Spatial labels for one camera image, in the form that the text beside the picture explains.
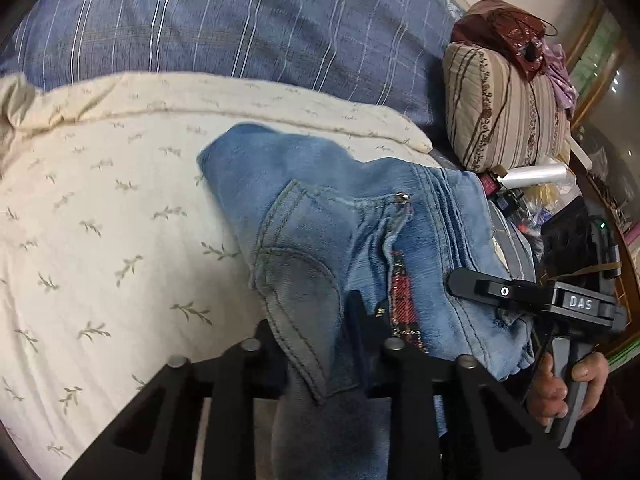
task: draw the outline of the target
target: denim shirt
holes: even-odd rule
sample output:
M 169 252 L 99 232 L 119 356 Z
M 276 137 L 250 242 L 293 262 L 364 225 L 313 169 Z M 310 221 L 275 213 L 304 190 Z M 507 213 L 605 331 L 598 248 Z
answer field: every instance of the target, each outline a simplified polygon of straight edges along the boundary
M 386 478 L 389 404 L 357 389 L 342 302 L 359 290 L 372 314 L 396 254 L 430 355 L 472 354 L 499 380 L 532 362 L 528 317 L 445 286 L 459 267 L 509 278 L 473 173 L 362 163 L 331 141 L 256 124 L 231 128 L 198 162 L 290 361 L 273 435 L 278 478 Z

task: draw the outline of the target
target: red plastic bag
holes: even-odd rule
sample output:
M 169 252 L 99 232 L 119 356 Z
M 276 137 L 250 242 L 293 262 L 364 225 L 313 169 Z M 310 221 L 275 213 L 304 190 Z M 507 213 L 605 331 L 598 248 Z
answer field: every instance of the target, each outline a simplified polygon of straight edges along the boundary
M 545 71 L 544 36 L 545 24 L 533 14 L 502 0 L 480 0 L 454 25 L 451 41 L 495 50 L 531 81 Z

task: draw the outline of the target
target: plastic roll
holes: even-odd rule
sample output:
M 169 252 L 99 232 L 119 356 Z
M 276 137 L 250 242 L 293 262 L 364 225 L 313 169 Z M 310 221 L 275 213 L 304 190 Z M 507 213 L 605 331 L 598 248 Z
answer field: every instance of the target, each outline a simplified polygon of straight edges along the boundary
M 509 170 L 504 178 L 498 177 L 507 189 L 517 187 L 536 186 L 537 184 L 560 184 L 569 179 L 574 180 L 574 174 L 561 162 L 557 164 L 541 164 L 540 166 L 526 166 Z

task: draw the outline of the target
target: hand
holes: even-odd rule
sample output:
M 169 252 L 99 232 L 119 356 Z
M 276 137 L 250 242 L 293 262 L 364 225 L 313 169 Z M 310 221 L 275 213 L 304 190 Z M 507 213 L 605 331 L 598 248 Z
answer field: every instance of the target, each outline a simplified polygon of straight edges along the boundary
M 554 417 L 565 417 L 569 411 L 569 406 L 564 402 L 566 384 L 561 378 L 553 375 L 553 366 L 553 357 L 551 354 L 545 354 L 527 396 L 527 410 L 543 426 Z M 589 383 L 580 412 L 582 418 L 595 408 L 600 400 L 609 375 L 609 363 L 600 352 L 594 352 L 576 363 L 571 375 L 574 381 Z

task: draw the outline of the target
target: striped cushion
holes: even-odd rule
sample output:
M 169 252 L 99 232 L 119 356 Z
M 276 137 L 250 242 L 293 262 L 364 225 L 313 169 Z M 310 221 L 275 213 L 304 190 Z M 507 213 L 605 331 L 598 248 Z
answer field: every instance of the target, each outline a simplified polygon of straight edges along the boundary
M 531 83 L 492 50 L 451 43 L 444 57 L 447 135 L 470 171 L 505 169 L 556 157 L 570 135 L 549 78 Z

